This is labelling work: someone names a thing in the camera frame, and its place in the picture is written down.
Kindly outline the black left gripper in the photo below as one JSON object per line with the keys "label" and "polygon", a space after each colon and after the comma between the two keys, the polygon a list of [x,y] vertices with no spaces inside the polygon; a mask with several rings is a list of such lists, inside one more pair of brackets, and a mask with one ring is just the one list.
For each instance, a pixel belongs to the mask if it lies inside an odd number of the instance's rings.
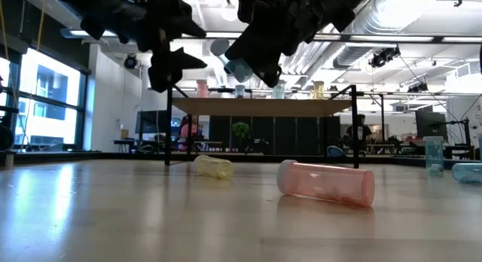
{"label": "black left gripper", "polygon": [[185,53],[171,51],[170,42],[183,35],[205,38],[206,32],[191,16],[183,15],[182,0],[123,0],[127,3],[124,44],[132,41],[141,52],[152,51],[148,69],[151,89],[163,93],[179,82],[184,70],[204,69],[207,64]]}

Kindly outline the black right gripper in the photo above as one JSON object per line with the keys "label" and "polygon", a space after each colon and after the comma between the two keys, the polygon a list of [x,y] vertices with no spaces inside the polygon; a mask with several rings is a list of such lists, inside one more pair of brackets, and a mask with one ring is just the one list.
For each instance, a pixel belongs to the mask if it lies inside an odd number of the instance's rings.
{"label": "black right gripper", "polygon": [[273,88],[282,74],[277,65],[280,56],[291,56],[300,43],[313,40],[313,3],[311,0],[238,1],[238,19],[247,27],[225,56],[229,60],[244,59],[250,67],[261,67],[255,69],[255,74]]}

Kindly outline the wooden shelf with black legs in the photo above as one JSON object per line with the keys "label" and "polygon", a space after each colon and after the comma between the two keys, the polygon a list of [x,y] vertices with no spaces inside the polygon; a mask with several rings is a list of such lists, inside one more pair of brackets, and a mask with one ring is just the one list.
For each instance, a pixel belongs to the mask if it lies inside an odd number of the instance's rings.
{"label": "wooden shelf with black legs", "polygon": [[[348,94],[350,99],[335,100],[339,95]],[[350,85],[341,90],[330,99],[222,99],[222,98],[172,98],[172,92],[168,93],[168,108],[175,106],[188,115],[209,116],[239,116],[239,117],[327,117],[344,109],[352,108],[352,124],[357,127],[357,96],[356,85]],[[224,157],[227,160],[240,163],[275,163],[283,158],[293,157],[297,160],[313,162],[335,163],[327,157],[308,157],[295,155],[259,155],[259,154],[236,154],[236,153],[205,153],[208,156]],[[187,155],[171,157],[170,148],[166,148],[165,161],[168,160],[194,160],[199,154],[191,155],[191,148]]]}

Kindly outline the round white pendant lamp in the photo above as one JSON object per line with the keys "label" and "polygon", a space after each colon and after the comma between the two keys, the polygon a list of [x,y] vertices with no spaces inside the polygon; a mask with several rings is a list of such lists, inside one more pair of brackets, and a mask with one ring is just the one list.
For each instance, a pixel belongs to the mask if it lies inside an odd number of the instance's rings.
{"label": "round white pendant lamp", "polygon": [[225,5],[221,9],[221,15],[224,20],[233,22],[238,19],[237,11],[237,4],[233,0],[225,0]]}

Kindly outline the green potted plant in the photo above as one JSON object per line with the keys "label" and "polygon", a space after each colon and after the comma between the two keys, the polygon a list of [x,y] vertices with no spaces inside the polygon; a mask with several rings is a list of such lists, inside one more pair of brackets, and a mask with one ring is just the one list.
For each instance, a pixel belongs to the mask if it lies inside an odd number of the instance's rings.
{"label": "green potted plant", "polygon": [[232,126],[232,131],[239,151],[245,153],[250,135],[249,125],[244,122],[236,122]]}

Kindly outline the black computer monitor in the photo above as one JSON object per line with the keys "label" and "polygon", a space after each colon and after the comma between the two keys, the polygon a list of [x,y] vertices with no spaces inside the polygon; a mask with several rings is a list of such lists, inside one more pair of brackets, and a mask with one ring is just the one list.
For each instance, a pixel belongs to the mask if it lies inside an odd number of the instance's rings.
{"label": "black computer monitor", "polygon": [[144,134],[165,133],[167,131],[167,111],[138,111],[135,133]]}
{"label": "black computer monitor", "polygon": [[419,138],[426,136],[439,136],[448,141],[447,122],[444,114],[432,111],[415,112],[416,117],[416,131]]}

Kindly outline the person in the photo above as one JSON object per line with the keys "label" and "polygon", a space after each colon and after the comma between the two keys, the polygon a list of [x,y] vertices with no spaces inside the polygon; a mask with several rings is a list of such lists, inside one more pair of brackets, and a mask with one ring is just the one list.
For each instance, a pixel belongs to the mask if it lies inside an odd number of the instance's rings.
{"label": "person", "polygon": [[197,122],[198,122],[198,119],[196,115],[191,115],[191,116],[186,115],[182,118],[178,137],[181,139],[184,139],[185,141],[178,143],[178,149],[180,151],[186,151],[188,149],[187,138],[189,136],[191,138],[198,136]]}
{"label": "person", "polygon": [[[368,125],[365,124],[365,115],[357,115],[357,128],[355,133],[357,134],[358,149],[365,151],[367,149],[368,139],[371,137],[372,132]],[[349,126],[346,134],[349,136],[350,147],[354,145],[355,139],[353,138],[353,127]]]}

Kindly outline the black ceiling spotlight cluster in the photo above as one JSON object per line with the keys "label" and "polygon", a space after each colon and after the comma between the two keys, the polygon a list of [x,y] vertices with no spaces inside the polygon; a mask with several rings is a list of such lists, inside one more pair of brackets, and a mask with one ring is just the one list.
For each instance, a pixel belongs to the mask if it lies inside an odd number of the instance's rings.
{"label": "black ceiling spotlight cluster", "polygon": [[375,53],[373,57],[369,60],[368,64],[372,68],[381,68],[400,55],[401,52],[398,45],[396,45],[395,47],[387,47]]}

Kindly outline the black bar with light strips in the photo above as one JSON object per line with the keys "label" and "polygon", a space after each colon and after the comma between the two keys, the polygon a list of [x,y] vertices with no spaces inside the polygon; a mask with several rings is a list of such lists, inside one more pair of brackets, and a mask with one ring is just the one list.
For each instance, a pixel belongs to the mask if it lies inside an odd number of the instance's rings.
{"label": "black bar with light strips", "polygon": [[[64,38],[88,38],[89,35],[80,29],[61,29]],[[207,32],[206,39],[237,39],[241,32]],[[104,32],[103,38],[117,38],[113,32]],[[360,35],[360,34],[316,34],[314,41],[326,42],[370,42],[396,44],[482,44],[482,36],[467,35]]]}

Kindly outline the large glass window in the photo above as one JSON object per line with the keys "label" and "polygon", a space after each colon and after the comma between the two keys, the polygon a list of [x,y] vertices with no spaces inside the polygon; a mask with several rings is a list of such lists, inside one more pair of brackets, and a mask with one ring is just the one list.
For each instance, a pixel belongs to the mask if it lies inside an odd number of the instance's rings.
{"label": "large glass window", "polygon": [[0,51],[0,148],[80,149],[86,82],[83,72],[32,48]]}

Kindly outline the silver ventilation duct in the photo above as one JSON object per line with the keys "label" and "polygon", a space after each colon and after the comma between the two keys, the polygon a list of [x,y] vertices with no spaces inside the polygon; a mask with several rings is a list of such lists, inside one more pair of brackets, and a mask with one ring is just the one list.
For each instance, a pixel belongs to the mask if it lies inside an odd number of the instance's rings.
{"label": "silver ventilation duct", "polygon": [[423,0],[370,0],[343,33],[399,33],[422,15],[423,4]]}

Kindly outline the black aluminium table frame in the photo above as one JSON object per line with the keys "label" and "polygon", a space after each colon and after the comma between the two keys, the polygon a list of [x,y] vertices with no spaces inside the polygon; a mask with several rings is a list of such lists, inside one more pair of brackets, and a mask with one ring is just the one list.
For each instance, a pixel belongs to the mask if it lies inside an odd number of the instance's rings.
{"label": "black aluminium table frame", "polygon": [[[0,165],[7,159],[13,160],[15,165],[29,165],[41,163],[75,162],[81,160],[158,160],[166,163],[175,161],[189,162],[197,157],[196,154],[123,154],[102,152],[30,152],[13,153],[0,152]],[[255,155],[255,154],[218,154],[217,158],[226,159],[236,163],[280,163],[283,160],[296,160],[301,163],[329,163],[352,164],[358,167],[361,164],[383,164],[424,167],[423,158],[412,157],[320,157],[320,156],[282,156],[282,155]]]}

